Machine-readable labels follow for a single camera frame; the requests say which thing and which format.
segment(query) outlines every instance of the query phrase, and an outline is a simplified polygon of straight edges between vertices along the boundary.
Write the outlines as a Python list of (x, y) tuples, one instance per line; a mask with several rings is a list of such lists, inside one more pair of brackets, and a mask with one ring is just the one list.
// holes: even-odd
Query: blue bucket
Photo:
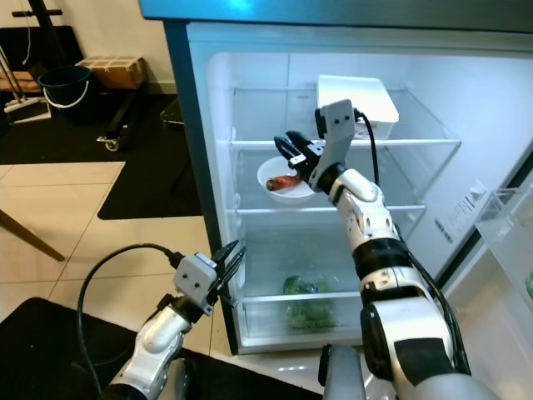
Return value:
[(89, 68), (53, 69), (41, 75), (38, 82), (50, 105), (70, 123), (92, 123), (98, 119), (97, 89)]

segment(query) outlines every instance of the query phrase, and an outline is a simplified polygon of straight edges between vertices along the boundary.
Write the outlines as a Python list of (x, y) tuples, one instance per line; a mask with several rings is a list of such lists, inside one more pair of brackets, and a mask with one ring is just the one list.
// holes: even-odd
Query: black mat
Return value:
[(101, 96), (100, 122), (73, 126), (55, 113), (47, 121), (0, 130), (0, 164), (126, 161), (98, 216), (101, 219), (166, 218), (202, 215), (185, 133), (163, 127), (161, 111), (176, 96), (144, 96), (132, 139), (120, 152), (96, 142), (103, 135), (119, 96)]
[(128, 152), (109, 152), (97, 138), (105, 132), (122, 96), (100, 96), (100, 118), (89, 125), (71, 125), (59, 112), (43, 121), (9, 126), (2, 120), (0, 164), (92, 163), (124, 161)]
[[(87, 347), (105, 360), (129, 347), (135, 333), (86, 316)], [(195, 363), (197, 400), (319, 399), (319, 395), (207, 356), (183, 350)], [(10, 400), (97, 398), (76, 341), (74, 310), (31, 298), (0, 323), (0, 398)], [(98, 368), (108, 384), (126, 360)]]
[(145, 97), (131, 154), (102, 205), (101, 219), (202, 215), (185, 132), (163, 127), (159, 114), (172, 97)]

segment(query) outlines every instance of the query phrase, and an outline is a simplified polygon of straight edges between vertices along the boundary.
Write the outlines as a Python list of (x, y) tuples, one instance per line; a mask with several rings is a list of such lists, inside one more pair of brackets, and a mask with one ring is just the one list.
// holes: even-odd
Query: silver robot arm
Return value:
[(179, 262), (174, 283), (183, 296), (172, 298), (158, 315), (142, 326), (132, 358), (103, 391), (101, 400), (159, 398), (167, 383), (170, 364), (193, 324), (204, 314), (212, 315), (219, 296), (236, 305), (223, 291), (246, 251), (243, 247), (225, 267), (224, 262), (236, 245), (237, 241), (229, 243), (212, 259), (197, 253)]
[[(450, 326), (433, 301), (384, 206), (383, 192), (358, 171), (345, 168), (361, 116), (349, 100), (336, 102), (316, 110), (318, 132), (325, 140), (312, 142), (298, 132), (287, 132), (289, 140), (275, 137), (275, 143), (289, 167), (314, 191), (327, 194), (346, 219), (361, 282), (366, 364), (376, 377), (392, 382), (400, 400), (496, 399), (470, 376), (466, 355), (458, 357), (458, 327)], [(339, 379), (327, 381), (342, 385)], [(344, 384), (353, 382), (356, 377)], [(325, 393), (334, 392), (326, 385)], [(354, 395), (337, 392), (342, 399)]]

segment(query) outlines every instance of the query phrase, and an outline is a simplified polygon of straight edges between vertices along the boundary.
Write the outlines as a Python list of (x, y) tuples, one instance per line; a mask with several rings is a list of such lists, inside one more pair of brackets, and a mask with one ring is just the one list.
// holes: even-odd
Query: wall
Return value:
[[(25, 18), (11, 11), (29, 9), (27, 0), (2, 0), (0, 28), (25, 27)], [(141, 55), (148, 63), (151, 82), (173, 83), (172, 65), (162, 23), (142, 18), (135, 0), (45, 0), (47, 8), (60, 8), (54, 25), (70, 25), (85, 56)], [(37, 19), (28, 19), (37, 26)]]

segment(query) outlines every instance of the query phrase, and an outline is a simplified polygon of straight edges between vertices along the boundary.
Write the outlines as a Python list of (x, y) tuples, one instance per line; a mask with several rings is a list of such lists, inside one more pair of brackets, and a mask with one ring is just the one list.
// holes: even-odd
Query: label sticker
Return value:
[(453, 207), (444, 222), (435, 218), (436, 227), (449, 244), (471, 228), (485, 196), (486, 187), (480, 181), (476, 181), (469, 192)]

